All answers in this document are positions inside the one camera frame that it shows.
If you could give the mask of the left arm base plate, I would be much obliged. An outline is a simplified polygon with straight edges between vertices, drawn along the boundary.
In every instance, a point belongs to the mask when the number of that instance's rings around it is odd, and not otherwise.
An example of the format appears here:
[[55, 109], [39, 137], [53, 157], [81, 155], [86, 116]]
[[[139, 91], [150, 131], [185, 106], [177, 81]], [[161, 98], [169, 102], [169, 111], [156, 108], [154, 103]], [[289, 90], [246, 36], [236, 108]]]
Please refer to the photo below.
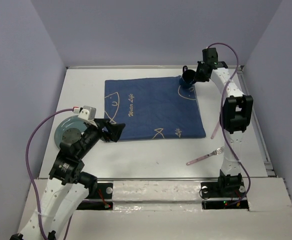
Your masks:
[[89, 193], [77, 210], [111, 211], [113, 209], [113, 182], [99, 182], [94, 193]]

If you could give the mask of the spoon with pink handle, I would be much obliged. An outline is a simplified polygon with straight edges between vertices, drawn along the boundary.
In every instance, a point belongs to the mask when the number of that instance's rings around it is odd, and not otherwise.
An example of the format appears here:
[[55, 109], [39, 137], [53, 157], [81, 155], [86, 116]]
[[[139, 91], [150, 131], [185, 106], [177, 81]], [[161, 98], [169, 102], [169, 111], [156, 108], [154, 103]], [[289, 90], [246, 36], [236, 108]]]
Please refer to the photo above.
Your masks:
[[213, 140], [215, 138], [216, 134], [219, 131], [219, 128], [221, 127], [220, 119], [221, 119], [221, 114], [218, 116], [218, 121], [217, 121], [216, 126], [215, 126], [215, 128], [210, 136], [211, 140]]

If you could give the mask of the dark blue mug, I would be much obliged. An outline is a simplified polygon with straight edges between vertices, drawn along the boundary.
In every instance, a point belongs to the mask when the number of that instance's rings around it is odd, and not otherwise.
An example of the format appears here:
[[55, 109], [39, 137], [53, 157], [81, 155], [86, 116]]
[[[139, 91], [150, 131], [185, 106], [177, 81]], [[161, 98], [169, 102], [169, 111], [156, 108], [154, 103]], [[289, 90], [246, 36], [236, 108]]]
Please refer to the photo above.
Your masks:
[[182, 67], [182, 75], [179, 78], [179, 85], [184, 89], [190, 89], [195, 81], [196, 72], [189, 69], [186, 65]]

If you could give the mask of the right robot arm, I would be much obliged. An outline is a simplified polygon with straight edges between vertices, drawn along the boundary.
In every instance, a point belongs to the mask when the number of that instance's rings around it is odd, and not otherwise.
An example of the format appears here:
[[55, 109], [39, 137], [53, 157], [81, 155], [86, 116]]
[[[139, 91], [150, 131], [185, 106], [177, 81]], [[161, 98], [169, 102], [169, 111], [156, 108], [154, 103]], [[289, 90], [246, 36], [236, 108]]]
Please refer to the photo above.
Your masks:
[[242, 198], [242, 172], [239, 159], [244, 132], [251, 122], [253, 97], [244, 94], [233, 81], [227, 64], [219, 61], [216, 48], [202, 50], [202, 61], [198, 62], [195, 80], [212, 81], [221, 93], [219, 123], [224, 138], [223, 162], [219, 177], [214, 182], [203, 182], [200, 194], [203, 199]]

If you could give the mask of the fork with pink handle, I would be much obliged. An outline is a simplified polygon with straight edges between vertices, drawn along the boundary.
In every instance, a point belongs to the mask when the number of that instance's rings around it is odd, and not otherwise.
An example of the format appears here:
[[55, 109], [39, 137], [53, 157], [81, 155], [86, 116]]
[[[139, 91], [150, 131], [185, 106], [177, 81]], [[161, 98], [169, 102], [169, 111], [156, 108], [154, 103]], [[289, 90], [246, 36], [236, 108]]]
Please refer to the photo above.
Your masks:
[[220, 154], [222, 154], [224, 151], [225, 151], [225, 147], [224, 147], [224, 146], [223, 146], [223, 147], [220, 147], [220, 148], [218, 148], [218, 149], [212, 151], [211, 153], [205, 154], [205, 155], [203, 155], [203, 156], [201, 156], [201, 157], [198, 157], [198, 158], [196, 158], [196, 159], [194, 159], [194, 160], [191, 160], [191, 161], [187, 162], [186, 165], [187, 165], [187, 166], [190, 166], [190, 165], [195, 164], [195, 163], [197, 163], [197, 162], [200, 162], [200, 161], [202, 161], [202, 160], [208, 159], [208, 158], [210, 158], [210, 157], [212, 157], [212, 156], [220, 155]]

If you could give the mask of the teal plate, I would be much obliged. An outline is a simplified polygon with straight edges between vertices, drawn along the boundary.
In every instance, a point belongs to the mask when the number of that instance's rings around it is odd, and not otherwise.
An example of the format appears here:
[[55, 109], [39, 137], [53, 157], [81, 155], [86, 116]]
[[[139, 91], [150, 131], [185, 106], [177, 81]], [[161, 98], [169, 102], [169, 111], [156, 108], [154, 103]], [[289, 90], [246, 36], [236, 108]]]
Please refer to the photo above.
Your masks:
[[87, 129], [87, 126], [84, 124], [84, 121], [78, 118], [76, 115], [64, 119], [57, 126], [54, 132], [54, 143], [58, 149], [60, 149], [62, 135], [65, 131], [72, 128], [78, 129], [81, 133], [83, 133]]

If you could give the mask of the blue cloth placemat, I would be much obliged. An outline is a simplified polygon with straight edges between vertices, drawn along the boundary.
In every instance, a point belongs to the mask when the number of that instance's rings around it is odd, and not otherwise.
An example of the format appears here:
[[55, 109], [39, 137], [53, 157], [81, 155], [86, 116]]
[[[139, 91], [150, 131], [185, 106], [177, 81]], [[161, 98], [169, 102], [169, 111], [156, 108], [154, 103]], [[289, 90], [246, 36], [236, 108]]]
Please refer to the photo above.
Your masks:
[[104, 116], [125, 124], [121, 141], [206, 137], [196, 90], [180, 76], [106, 80]]

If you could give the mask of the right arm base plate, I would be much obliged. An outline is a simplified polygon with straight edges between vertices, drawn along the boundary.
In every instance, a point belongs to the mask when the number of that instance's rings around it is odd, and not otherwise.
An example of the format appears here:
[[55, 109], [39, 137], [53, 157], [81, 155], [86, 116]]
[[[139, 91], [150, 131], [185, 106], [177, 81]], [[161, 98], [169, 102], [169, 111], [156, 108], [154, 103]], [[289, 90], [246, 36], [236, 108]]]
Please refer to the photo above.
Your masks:
[[204, 181], [200, 183], [198, 193], [203, 210], [249, 210], [247, 197], [243, 197], [246, 193], [243, 182], [239, 187], [221, 192], [217, 182]]

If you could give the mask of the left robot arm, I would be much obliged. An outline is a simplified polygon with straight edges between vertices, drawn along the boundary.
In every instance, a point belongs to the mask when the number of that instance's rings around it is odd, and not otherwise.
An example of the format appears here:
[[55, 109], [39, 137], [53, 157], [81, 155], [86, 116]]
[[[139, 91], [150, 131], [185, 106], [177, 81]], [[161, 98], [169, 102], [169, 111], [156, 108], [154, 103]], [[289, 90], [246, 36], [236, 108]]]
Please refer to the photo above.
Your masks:
[[100, 140], [116, 143], [126, 125], [110, 123], [105, 118], [85, 125], [84, 132], [77, 128], [63, 132], [44, 192], [42, 196], [35, 195], [37, 203], [31, 218], [19, 233], [10, 237], [12, 240], [57, 240], [62, 231], [68, 231], [78, 206], [96, 194], [98, 179], [83, 171], [83, 158]]

